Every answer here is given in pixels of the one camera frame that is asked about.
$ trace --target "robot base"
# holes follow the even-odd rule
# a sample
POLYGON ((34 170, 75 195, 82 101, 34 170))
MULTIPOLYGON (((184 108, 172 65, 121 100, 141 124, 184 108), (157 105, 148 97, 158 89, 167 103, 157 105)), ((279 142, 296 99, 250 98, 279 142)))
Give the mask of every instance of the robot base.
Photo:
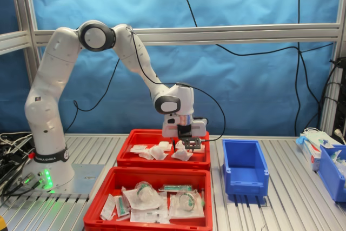
POLYGON ((33 174, 31 180, 31 186, 42 179, 43 182, 35 190, 49 191, 53 188, 62 186, 69 181, 75 175, 75 171, 72 168, 70 161, 58 161, 53 163, 39 163, 34 160, 30 160, 23 167, 22 178, 25 178, 29 174, 33 174))
MULTIPOLYGON (((42 189, 42 185, 37 187, 32 192, 24 194, 30 196, 33 193, 43 192, 41 196, 50 196, 52 193, 61 194, 62 197, 81 197, 88 198, 93 190, 93 187, 98 180, 101 172, 103 171, 103 164, 69 164, 74 172, 74 176, 66 184, 50 189, 42 189)), ((31 182, 35 183, 38 179, 33 179, 31 182)))

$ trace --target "cardboard box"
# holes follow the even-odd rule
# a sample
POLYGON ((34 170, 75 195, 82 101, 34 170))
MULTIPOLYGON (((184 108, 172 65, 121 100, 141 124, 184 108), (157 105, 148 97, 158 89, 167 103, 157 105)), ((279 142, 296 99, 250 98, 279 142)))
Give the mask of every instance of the cardboard box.
POLYGON ((303 144, 299 145, 303 154, 314 171, 318 171, 321 160, 321 150, 311 144, 308 140, 304 140, 303 144))

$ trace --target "metal table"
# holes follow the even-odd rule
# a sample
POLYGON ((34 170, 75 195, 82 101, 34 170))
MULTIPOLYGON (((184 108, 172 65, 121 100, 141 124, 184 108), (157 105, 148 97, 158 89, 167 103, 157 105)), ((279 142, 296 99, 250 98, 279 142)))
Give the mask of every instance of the metal table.
MULTIPOLYGON (((320 177, 311 171, 293 137, 224 138, 259 140, 268 164, 270 180, 264 201, 255 196, 227 197, 223 186, 222 142, 210 143, 214 230, 346 230, 346 204, 335 203, 320 177)), ((83 216, 126 135, 67 134, 74 163, 104 164, 89 199, 40 193, 11 197, 0 208, 9 230, 82 230, 83 216)))

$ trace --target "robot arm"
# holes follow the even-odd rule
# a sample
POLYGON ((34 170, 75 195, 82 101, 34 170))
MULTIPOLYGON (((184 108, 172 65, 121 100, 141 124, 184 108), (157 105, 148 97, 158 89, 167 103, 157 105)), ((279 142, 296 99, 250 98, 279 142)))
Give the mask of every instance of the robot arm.
POLYGON ((65 146, 58 102, 82 49, 113 49, 132 72, 138 73, 148 86, 155 109, 164 115, 164 137, 178 137, 187 149, 197 149, 205 136, 206 119, 193 118, 194 91, 186 84, 168 88, 159 80, 150 64, 149 54, 132 28, 125 24, 108 28, 99 21, 88 21, 77 30, 58 28, 50 39, 39 65, 25 115, 34 137, 34 161, 23 168, 23 175, 43 177, 39 189, 59 187, 74 176, 65 146))

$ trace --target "blue bin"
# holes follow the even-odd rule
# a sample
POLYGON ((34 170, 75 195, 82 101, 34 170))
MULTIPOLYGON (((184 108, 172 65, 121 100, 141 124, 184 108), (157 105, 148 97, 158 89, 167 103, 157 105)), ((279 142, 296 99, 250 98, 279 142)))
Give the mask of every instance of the blue bin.
POLYGON ((331 198, 336 202, 346 201, 345 178, 337 169, 330 156, 341 150, 339 157, 346 159, 346 146, 334 146, 334 148, 324 148, 321 146, 321 160, 318 174, 320 175, 331 198))
POLYGON ((222 140, 227 194, 267 196, 269 172, 258 141, 222 140))

